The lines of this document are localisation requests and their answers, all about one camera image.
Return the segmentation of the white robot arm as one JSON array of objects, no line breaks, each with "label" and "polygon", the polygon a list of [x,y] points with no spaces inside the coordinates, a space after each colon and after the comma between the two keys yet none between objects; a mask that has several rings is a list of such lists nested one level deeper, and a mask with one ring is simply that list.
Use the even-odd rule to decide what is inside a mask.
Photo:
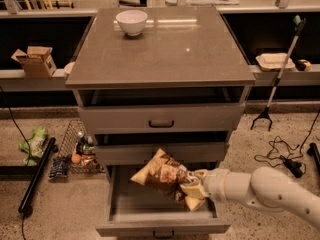
[{"label": "white robot arm", "polygon": [[274,168],[261,167],[252,173],[218,168],[202,182],[213,201],[234,201],[274,215],[290,212],[320,229],[320,198]]}]

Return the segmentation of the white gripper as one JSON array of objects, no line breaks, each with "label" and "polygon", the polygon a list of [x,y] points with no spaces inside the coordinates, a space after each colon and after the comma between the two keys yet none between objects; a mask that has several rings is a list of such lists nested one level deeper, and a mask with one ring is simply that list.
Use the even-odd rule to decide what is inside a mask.
[{"label": "white gripper", "polygon": [[213,169],[204,177],[204,191],[212,201],[225,202],[227,200],[225,180],[228,174],[227,169]]}]

